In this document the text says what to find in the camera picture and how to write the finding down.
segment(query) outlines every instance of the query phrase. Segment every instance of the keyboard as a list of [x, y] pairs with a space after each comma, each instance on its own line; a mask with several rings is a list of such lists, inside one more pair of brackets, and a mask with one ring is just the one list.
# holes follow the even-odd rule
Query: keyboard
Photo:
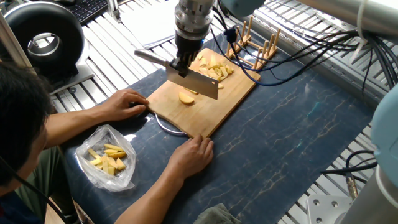
[[83, 0], [68, 8], [76, 16], [80, 24], [85, 25], [92, 18], [102, 14], [107, 9], [107, 6], [106, 0]]

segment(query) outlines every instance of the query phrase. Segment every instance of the cut potato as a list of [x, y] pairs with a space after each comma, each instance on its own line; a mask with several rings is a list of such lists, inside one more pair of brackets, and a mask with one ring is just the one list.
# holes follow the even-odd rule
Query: cut potato
[[117, 153], [119, 151], [115, 150], [115, 149], [107, 149], [104, 151], [105, 153], [107, 153], [108, 155], [113, 154], [113, 153]]
[[205, 58], [202, 58], [200, 61], [199, 67], [202, 67], [202, 66], [205, 66], [205, 67], [207, 66], [207, 60]]
[[104, 172], [108, 173], [108, 158], [107, 156], [102, 157], [102, 169]]
[[199, 68], [199, 72], [202, 73], [202, 75], [207, 75], [208, 70], [207, 68]]
[[98, 155], [93, 149], [89, 149], [88, 153], [90, 153], [95, 159], [101, 159], [101, 156]]
[[93, 161], [90, 161], [90, 163], [93, 164], [94, 166], [96, 166], [96, 165], [98, 165], [98, 164], [101, 164], [101, 163], [102, 163], [102, 160], [101, 160], [101, 158], [99, 158], [99, 159], [95, 159], [95, 160], [93, 160]]
[[125, 155], [126, 155], [126, 152], [118, 152], [118, 153], [110, 154], [109, 156], [116, 159], [116, 158], [122, 158]]
[[193, 90], [190, 90], [190, 89], [188, 89], [188, 88], [185, 88], [185, 87], [184, 87], [184, 89], [190, 91], [190, 92], [193, 93], [193, 94], [196, 94], [196, 95], [198, 94], [197, 92], [195, 92], [195, 91], [193, 91]]
[[209, 76], [214, 79], [218, 79], [218, 75], [215, 72], [209, 72]]
[[120, 148], [119, 146], [114, 146], [114, 145], [111, 145], [111, 144], [105, 144], [104, 146], [107, 147], [108, 149], [114, 149], [114, 150], [117, 150], [119, 152], [124, 152], [124, 150], [122, 148]]
[[214, 55], [211, 56], [211, 60], [210, 63], [208, 64], [208, 67], [210, 68], [217, 68], [217, 61], [216, 61], [216, 57]]
[[111, 166], [113, 166], [113, 167], [115, 167], [115, 168], [118, 168], [119, 166], [116, 164], [116, 161], [112, 158], [112, 157], [108, 157], [108, 164], [109, 165], [111, 165]]
[[223, 75], [223, 73], [221, 72], [221, 70], [219, 68], [216, 68], [216, 74], [217, 75]]
[[225, 65], [225, 69], [226, 69], [226, 71], [228, 72], [228, 75], [230, 75], [230, 74], [232, 74], [232, 73], [234, 72], [234, 69], [231, 68], [231, 67], [228, 66], [228, 65]]
[[108, 173], [114, 175], [114, 167], [108, 167]]
[[116, 164], [118, 165], [118, 170], [123, 170], [126, 168], [126, 165], [120, 160], [120, 158], [116, 159]]
[[180, 98], [180, 101], [183, 104], [186, 104], [186, 105], [189, 105], [189, 104], [191, 104], [191, 103], [193, 103], [195, 101], [195, 99], [193, 99], [192, 97], [190, 97], [190, 96], [188, 96], [188, 95], [186, 95], [185, 93], [182, 93], [182, 92], [180, 92], [178, 94], [178, 97]]
[[221, 67], [220, 70], [223, 73], [223, 76], [225, 76], [225, 77], [228, 76], [228, 72], [226, 71], [225, 67]]

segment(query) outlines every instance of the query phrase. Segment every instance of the table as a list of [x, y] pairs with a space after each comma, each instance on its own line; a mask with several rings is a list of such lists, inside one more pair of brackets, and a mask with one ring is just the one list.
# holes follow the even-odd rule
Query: table
[[[207, 46], [215, 50], [212, 40]], [[286, 57], [279, 52], [275, 60]], [[300, 67], [292, 62], [273, 71], [284, 78]], [[267, 72], [262, 76], [264, 82], [275, 81]], [[164, 70], [158, 70], [132, 87], [149, 96], [164, 80]], [[164, 223], [193, 223], [218, 203], [243, 223], [276, 223], [370, 120], [371, 111], [362, 103], [311, 70], [281, 86], [257, 87], [214, 133], [214, 161], [186, 181]], [[163, 132], [151, 114], [111, 125], [137, 152], [131, 190], [97, 189], [80, 170], [75, 149], [95, 128], [63, 146], [73, 198], [95, 223], [113, 223], [186, 141]]]

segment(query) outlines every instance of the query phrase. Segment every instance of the man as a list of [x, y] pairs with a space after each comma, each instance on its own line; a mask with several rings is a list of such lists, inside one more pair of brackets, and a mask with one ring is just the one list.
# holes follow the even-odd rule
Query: man
[[[29, 70], [0, 62], [0, 157], [19, 177], [51, 197], [70, 223], [78, 223], [63, 158], [55, 146], [94, 125], [126, 119], [146, 108], [130, 108], [131, 102], [148, 104], [142, 95], [127, 89], [92, 109], [49, 115], [52, 107], [44, 83]], [[201, 136], [189, 139], [172, 154], [158, 181], [116, 223], [161, 223], [184, 180], [203, 170], [212, 158], [213, 141]], [[46, 206], [0, 162], [0, 223], [43, 223]]]

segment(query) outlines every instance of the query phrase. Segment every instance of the hand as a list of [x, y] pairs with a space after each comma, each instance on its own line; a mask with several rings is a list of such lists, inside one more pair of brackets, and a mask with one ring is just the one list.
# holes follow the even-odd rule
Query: hand
[[202, 171], [213, 158], [213, 145], [210, 138], [202, 141], [201, 135], [189, 139], [174, 151], [166, 170], [183, 180]]
[[[130, 103], [141, 103], [130, 107]], [[120, 121], [145, 111], [149, 102], [138, 92], [132, 89], [119, 90], [102, 105], [96, 106], [102, 114], [103, 121]]]

